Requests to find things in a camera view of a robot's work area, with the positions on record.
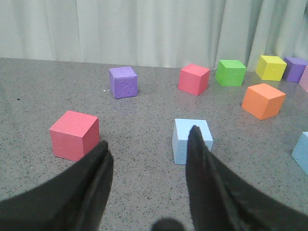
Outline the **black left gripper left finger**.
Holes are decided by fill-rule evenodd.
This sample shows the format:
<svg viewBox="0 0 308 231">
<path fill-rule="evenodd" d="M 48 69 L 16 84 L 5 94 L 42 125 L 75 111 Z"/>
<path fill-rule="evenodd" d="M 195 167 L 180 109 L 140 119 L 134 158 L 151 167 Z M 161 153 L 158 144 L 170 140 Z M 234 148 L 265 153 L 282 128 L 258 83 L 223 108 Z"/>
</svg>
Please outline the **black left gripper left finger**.
<svg viewBox="0 0 308 231">
<path fill-rule="evenodd" d="M 0 203 L 2 231 L 97 231 L 113 179 L 114 160 L 101 141 L 48 182 Z"/>
</svg>

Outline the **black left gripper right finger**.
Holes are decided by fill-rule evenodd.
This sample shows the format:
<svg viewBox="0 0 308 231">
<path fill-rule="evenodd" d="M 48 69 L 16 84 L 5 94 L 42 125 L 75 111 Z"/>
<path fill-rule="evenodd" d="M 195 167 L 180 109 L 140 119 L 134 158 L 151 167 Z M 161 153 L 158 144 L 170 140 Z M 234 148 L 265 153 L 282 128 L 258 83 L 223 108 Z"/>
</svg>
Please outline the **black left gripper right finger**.
<svg viewBox="0 0 308 231">
<path fill-rule="evenodd" d="M 197 231 L 306 231 L 307 215 L 248 184 L 217 159 L 199 127 L 190 130 L 186 181 Z"/>
</svg>

